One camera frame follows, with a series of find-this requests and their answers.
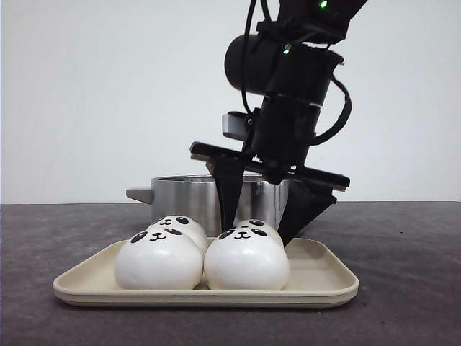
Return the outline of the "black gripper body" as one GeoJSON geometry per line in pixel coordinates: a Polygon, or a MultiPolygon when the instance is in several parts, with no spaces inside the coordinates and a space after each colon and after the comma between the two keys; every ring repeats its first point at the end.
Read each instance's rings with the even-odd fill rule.
{"type": "Polygon", "coordinates": [[[273,184],[295,179],[344,191],[350,184],[348,177],[304,166],[308,149],[314,144],[319,114],[320,107],[305,100],[265,97],[253,115],[254,124],[241,152],[194,142],[192,158],[239,161],[245,170],[261,173],[273,184]]]}

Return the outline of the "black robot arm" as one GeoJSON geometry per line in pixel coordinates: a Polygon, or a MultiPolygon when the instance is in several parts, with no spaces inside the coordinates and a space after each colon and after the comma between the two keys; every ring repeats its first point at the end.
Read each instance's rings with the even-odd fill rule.
{"type": "Polygon", "coordinates": [[[311,146],[334,137],[352,111],[345,97],[336,122],[317,134],[316,124],[330,84],[338,84],[334,69],[343,58],[330,46],[346,37],[362,1],[281,1],[276,20],[261,3],[264,20],[256,33],[244,33],[229,45],[225,74],[242,95],[260,94],[261,107],[223,116],[223,135],[243,142],[240,151],[195,142],[191,157],[204,161],[215,180],[222,230],[235,220],[246,171],[260,173],[277,185],[288,181],[287,203],[278,226],[284,243],[330,205],[334,191],[349,186],[349,178],[307,168],[311,146]]]}

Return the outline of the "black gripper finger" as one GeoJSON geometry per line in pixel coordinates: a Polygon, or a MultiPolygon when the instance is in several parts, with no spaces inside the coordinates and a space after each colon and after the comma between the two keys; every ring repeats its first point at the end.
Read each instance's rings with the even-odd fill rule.
{"type": "Polygon", "coordinates": [[[277,229],[283,245],[287,246],[304,227],[335,202],[331,187],[289,181],[287,203],[277,229]]]}
{"type": "Polygon", "coordinates": [[[220,203],[221,231],[233,226],[243,185],[243,165],[225,157],[207,160],[206,166],[215,180],[220,203]]]}

